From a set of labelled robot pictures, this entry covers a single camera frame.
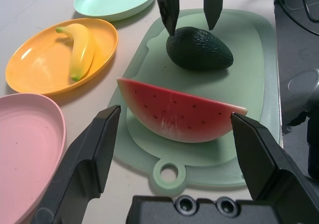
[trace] screw hole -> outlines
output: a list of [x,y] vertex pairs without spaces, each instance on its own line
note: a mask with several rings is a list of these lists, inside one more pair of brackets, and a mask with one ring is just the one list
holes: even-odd
[[179,202],[180,208],[182,208],[184,211],[190,211],[193,208],[193,203],[189,199],[182,199]]
[[233,213],[234,211],[234,205],[230,201],[222,201],[221,202],[221,208],[224,210],[226,213]]

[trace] banana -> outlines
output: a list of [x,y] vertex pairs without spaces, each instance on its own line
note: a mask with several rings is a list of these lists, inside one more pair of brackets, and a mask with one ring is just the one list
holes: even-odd
[[69,72],[73,81],[79,81],[92,64],[96,47],[94,37],[86,26],[78,23],[57,27],[55,30],[74,41]]

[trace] green cutting board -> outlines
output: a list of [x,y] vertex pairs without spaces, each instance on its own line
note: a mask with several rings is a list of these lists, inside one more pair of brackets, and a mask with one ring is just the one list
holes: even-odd
[[[182,26],[208,30],[201,9],[181,11],[177,27]],[[194,73],[173,64],[165,48],[168,33],[158,19],[146,33],[124,77],[246,107],[247,116],[261,123],[263,119],[272,121],[271,126],[275,125],[272,134],[279,141],[279,118],[269,118],[269,115],[279,117],[279,100],[274,95],[277,93],[278,97],[278,86],[270,84],[271,77],[277,77],[275,36],[270,24],[254,13],[223,10],[211,32],[233,53],[234,64],[227,70]],[[127,109],[119,89],[115,90],[109,106],[114,104],[122,107],[115,156],[149,173],[158,191],[176,194],[188,184],[244,185],[232,132],[206,143],[180,143],[160,137],[141,125]],[[268,112],[266,118],[262,111]],[[160,177],[161,170],[168,165],[178,170],[177,179],[170,183]]]

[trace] toy fruit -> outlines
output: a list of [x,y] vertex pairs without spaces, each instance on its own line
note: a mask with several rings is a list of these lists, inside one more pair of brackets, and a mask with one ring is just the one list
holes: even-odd
[[57,27],[55,30],[74,40],[69,71],[71,79],[79,81],[92,64],[96,46],[94,37],[86,26],[78,23]]
[[230,67],[234,58],[229,48],[208,31],[181,27],[169,36],[167,54],[176,65],[187,70],[213,70]]
[[195,143],[217,139],[232,130],[232,112],[246,108],[118,78],[122,96],[134,116],[168,139]]

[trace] black cable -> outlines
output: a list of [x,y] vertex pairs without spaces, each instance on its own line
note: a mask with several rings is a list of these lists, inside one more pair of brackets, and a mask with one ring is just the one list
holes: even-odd
[[312,22],[314,22],[314,23],[318,23],[319,20],[318,20],[318,19],[315,19],[315,18],[310,14],[310,10],[309,10],[309,7],[308,7],[307,0],[303,0],[303,4],[304,4],[305,10],[306,10],[306,14],[307,14],[307,17],[309,18],[309,20],[312,21]]
[[296,21],[290,14],[289,12],[287,12],[287,10],[285,9],[283,3],[281,2],[281,0],[277,0],[277,2],[279,3],[280,7],[283,9],[284,13],[295,23],[297,24],[299,27],[301,27],[302,29],[306,30],[307,32],[310,32],[313,35],[319,36],[319,33],[314,32],[309,30],[308,28],[302,26],[298,21]]

